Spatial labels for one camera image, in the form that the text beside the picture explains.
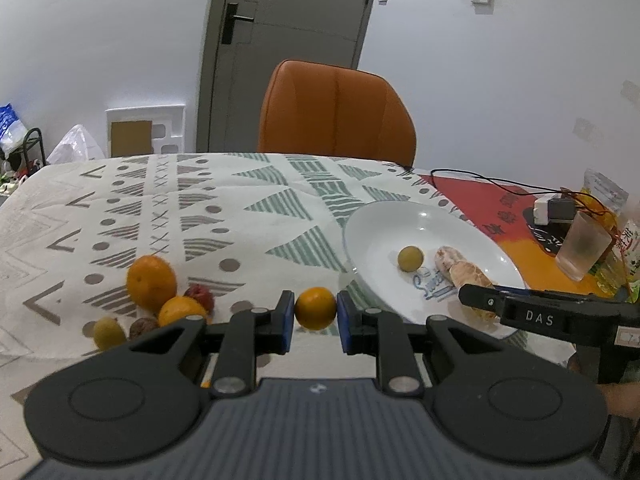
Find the black door handle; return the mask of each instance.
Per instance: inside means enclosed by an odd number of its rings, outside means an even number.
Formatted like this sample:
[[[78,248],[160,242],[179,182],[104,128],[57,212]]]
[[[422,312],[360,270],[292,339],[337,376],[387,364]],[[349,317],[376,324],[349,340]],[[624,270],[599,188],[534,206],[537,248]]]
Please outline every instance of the black door handle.
[[[234,24],[236,20],[240,22],[252,22],[253,18],[248,16],[238,16],[238,4],[226,4],[225,23],[222,27],[222,39],[220,43],[223,45],[231,44],[231,40],[234,38]]]

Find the white plastic bag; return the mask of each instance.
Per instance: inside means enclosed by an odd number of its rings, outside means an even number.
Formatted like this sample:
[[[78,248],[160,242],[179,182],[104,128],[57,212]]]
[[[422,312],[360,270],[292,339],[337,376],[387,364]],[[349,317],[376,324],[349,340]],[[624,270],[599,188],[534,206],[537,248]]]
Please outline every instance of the white plastic bag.
[[[48,164],[99,160],[104,153],[82,124],[71,128],[47,157]]]
[[[11,104],[0,106],[0,148],[5,158],[20,148],[26,134],[27,128],[20,122]]]

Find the plate rim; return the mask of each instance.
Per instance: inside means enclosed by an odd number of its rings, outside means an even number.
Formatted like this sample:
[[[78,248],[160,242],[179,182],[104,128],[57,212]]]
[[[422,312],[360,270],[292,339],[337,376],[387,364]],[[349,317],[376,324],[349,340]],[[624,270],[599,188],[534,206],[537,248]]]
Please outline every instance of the plate rim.
[[[442,211],[440,208],[431,205],[431,204],[423,204],[421,202],[414,202],[413,200],[402,200],[402,201],[398,201],[398,200],[376,200],[375,202],[369,202],[361,207],[359,207],[358,209],[356,209],[356,211],[354,211],[349,218],[347,219],[347,222],[345,223],[344,227],[342,228],[342,248],[344,250],[345,255],[347,256],[347,261],[349,263],[349,266],[351,268],[351,270],[353,271],[355,278],[358,282],[358,284],[363,287],[366,292],[368,294],[370,294],[373,298],[375,298],[376,300],[378,300],[380,303],[382,303],[383,305],[385,305],[387,308],[391,309],[393,312],[395,312],[396,314],[398,314],[398,316],[400,316],[402,318],[402,320],[404,320],[404,322],[412,322],[411,320],[407,319],[405,316],[403,316],[402,314],[400,314],[397,310],[395,310],[393,307],[389,306],[386,301],[382,300],[382,298],[379,297],[379,295],[377,295],[372,289],[371,287],[365,282],[365,280],[363,279],[362,275],[360,274],[360,272],[358,272],[358,268],[356,267],[356,265],[353,263],[353,259],[351,257],[351,255],[349,254],[349,250],[347,248],[347,240],[346,240],[346,232],[347,232],[347,226],[349,225],[349,222],[351,221],[351,219],[353,218],[353,216],[358,212],[361,211],[362,209],[368,207],[368,206],[374,206],[375,204],[379,204],[379,203],[411,203],[411,204],[415,204],[415,205],[419,205],[420,207],[426,207],[426,208],[430,208],[433,210],[438,211],[438,214],[443,212],[444,214],[450,215],[452,218],[454,218],[455,220],[459,220],[462,223],[465,223],[467,225],[469,225],[469,227],[472,227],[473,229],[475,229],[476,231],[478,231],[478,233],[480,233],[483,237],[487,238],[491,243],[493,243],[498,250],[500,250],[502,252],[502,254],[504,254],[504,256],[506,256],[509,261],[511,262],[511,265],[513,265],[513,267],[515,268],[516,272],[518,273],[520,280],[522,281],[523,287],[524,288],[529,288],[527,283],[525,282],[524,278],[522,277],[522,274],[520,273],[520,269],[516,266],[515,263],[513,263],[513,260],[511,259],[511,257],[504,252],[504,250],[502,250],[502,248],[500,247],[500,245],[498,245],[494,240],[492,240],[489,236],[487,236],[485,233],[483,233],[480,229],[478,229],[476,227],[475,224],[473,224],[472,222],[468,221],[468,220],[463,220],[455,215],[453,215],[452,213],[447,213],[446,211]],[[491,335],[491,337],[498,339],[498,340],[505,340],[507,338],[510,338],[511,336],[513,336],[516,332],[519,332],[519,330],[517,328],[514,327],[510,327],[507,325],[502,325],[505,328],[508,328],[510,330],[513,330],[510,334],[506,334],[504,336],[500,336],[500,337],[496,337],[495,335]]]

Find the brown cardboard box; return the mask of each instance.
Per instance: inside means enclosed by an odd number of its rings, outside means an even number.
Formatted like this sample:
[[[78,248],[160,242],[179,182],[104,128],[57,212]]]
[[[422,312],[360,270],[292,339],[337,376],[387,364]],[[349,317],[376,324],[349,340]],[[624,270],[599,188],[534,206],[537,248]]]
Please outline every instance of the brown cardboard box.
[[[123,121],[111,123],[111,156],[149,155],[151,121]]]

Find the chair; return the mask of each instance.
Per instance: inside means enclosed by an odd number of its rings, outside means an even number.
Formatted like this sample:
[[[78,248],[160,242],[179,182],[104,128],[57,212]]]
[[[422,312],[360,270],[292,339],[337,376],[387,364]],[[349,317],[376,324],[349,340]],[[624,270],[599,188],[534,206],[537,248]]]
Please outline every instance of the chair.
[[[391,85],[348,68],[285,60],[262,102],[258,152],[389,160],[411,166],[415,129]]]

